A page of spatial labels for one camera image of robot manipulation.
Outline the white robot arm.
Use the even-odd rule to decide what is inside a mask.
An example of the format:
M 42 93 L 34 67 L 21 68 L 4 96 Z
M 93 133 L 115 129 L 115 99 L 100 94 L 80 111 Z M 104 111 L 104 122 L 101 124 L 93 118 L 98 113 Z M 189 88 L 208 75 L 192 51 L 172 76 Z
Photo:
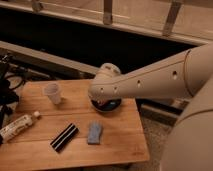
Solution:
M 160 162 L 160 171 L 213 171 L 213 43 L 123 74 L 103 64 L 88 89 L 94 101 L 188 99 Z

